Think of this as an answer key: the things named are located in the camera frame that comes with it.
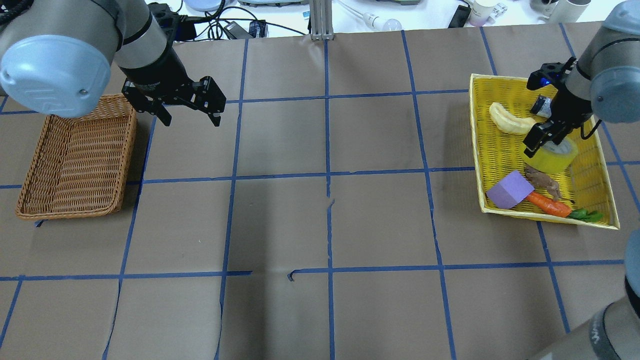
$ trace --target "yellow tape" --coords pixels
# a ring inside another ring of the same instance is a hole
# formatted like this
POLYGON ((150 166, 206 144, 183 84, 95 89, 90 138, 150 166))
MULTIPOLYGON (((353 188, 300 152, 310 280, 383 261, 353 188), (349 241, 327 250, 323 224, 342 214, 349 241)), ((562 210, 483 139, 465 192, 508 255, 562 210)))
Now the yellow tape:
POLYGON ((543 146, 536 152, 533 158, 529 158, 524 154, 525 145, 520 146, 520 154, 525 163, 535 169, 547 174, 559 174, 563 172, 573 159, 578 155, 578 147, 575 142, 569 138, 565 138, 560 145, 543 146))

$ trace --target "peeled banana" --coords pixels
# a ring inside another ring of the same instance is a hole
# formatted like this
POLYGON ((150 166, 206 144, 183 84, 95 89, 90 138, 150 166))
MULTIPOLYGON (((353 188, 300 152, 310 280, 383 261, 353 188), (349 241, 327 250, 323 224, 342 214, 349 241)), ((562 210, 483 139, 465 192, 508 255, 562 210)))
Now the peeled banana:
POLYGON ((522 118, 513 115, 499 102, 491 104, 489 114, 498 129, 509 134, 526 134, 536 123, 530 117, 522 118))

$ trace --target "purple block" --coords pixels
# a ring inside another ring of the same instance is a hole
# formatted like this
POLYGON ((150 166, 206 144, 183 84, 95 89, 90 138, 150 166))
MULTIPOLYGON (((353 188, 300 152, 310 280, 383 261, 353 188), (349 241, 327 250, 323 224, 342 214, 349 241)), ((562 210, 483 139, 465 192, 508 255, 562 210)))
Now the purple block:
POLYGON ((500 209, 511 209, 523 201, 534 190, 518 170, 512 171, 492 188, 486 195, 500 209))

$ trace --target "small bottle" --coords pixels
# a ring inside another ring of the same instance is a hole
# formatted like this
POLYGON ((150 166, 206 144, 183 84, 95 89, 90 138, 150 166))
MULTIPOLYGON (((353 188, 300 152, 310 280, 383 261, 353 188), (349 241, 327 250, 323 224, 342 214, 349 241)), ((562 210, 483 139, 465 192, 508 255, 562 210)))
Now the small bottle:
POLYGON ((531 106, 531 110, 529 110, 533 115, 542 116, 545 118, 551 117, 551 98, 538 95, 536 102, 531 106))

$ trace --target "carrot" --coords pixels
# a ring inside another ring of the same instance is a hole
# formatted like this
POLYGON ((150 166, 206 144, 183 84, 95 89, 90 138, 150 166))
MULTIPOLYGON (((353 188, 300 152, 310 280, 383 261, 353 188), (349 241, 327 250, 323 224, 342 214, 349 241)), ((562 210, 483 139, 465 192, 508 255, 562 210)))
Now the carrot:
POLYGON ((553 201, 552 199, 536 192, 531 192, 527 195, 526 199, 549 215, 566 218, 572 212, 571 208, 566 204, 559 201, 553 201))

